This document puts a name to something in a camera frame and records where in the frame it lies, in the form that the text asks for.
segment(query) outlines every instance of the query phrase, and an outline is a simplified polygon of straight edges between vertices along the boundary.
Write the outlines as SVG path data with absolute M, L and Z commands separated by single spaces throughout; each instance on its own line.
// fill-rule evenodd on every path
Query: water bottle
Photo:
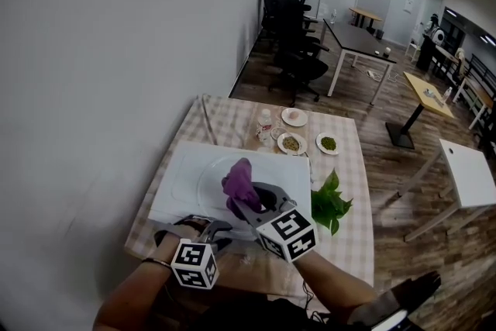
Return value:
M 269 109 L 262 109 L 258 116 L 257 138 L 265 146 L 270 144 L 270 130 L 272 129 L 272 118 Z
M 334 9 L 334 11 L 332 12 L 331 14 L 331 23 L 333 24 L 334 22 L 336 22 L 336 17 L 338 16 L 338 12 L 336 9 Z
M 441 102 L 442 102 L 443 104 L 444 104 L 444 103 L 446 103 L 446 101 L 447 101 L 447 100 L 448 100 L 448 98 L 450 97 L 450 95 L 451 95 L 451 91 L 452 91 L 452 90 L 453 90 L 453 89 L 450 87 L 450 88 L 448 88 L 448 89 L 444 92 L 443 98 L 441 99 Z

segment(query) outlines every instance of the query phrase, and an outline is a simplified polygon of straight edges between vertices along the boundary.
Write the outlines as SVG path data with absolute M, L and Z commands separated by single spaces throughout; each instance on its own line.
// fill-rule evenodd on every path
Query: ceiling light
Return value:
M 492 40 L 492 38 L 490 38 L 488 35 L 486 35 L 486 40 L 492 44 L 494 47 L 496 47 L 496 43 Z

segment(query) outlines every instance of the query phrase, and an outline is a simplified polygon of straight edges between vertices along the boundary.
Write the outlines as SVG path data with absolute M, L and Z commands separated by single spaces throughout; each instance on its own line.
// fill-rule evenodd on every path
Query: black tabletop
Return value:
M 383 56 L 386 46 L 383 46 L 375 40 L 374 37 L 365 29 L 343 23 L 331 25 L 327 19 L 324 19 L 324 23 L 332 32 L 342 49 L 355 51 L 373 58 L 378 58 L 379 60 L 387 60 L 392 64 L 396 64 L 396 61 Z

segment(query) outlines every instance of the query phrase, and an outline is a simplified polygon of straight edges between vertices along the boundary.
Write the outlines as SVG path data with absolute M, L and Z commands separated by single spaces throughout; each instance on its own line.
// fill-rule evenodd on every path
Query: green plant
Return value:
M 342 192 L 337 191 L 339 187 L 338 174 L 336 170 L 327 177 L 324 185 L 319 191 L 312 191 L 312 218 L 331 229 L 334 236 L 339 229 L 339 220 L 350 210 L 351 199 L 345 202 L 341 199 Z

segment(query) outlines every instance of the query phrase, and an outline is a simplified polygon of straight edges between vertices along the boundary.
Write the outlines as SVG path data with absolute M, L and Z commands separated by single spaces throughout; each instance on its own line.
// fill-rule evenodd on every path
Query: forearm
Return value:
M 170 263 L 179 244 L 176 236 L 167 234 L 152 257 Z M 98 311 L 94 330 L 142 329 L 160 289 L 171 271 L 159 264 L 141 264 L 107 298 Z
M 294 265 L 330 312 L 349 314 L 357 306 L 377 297 L 367 283 L 332 265 L 315 251 L 296 260 Z

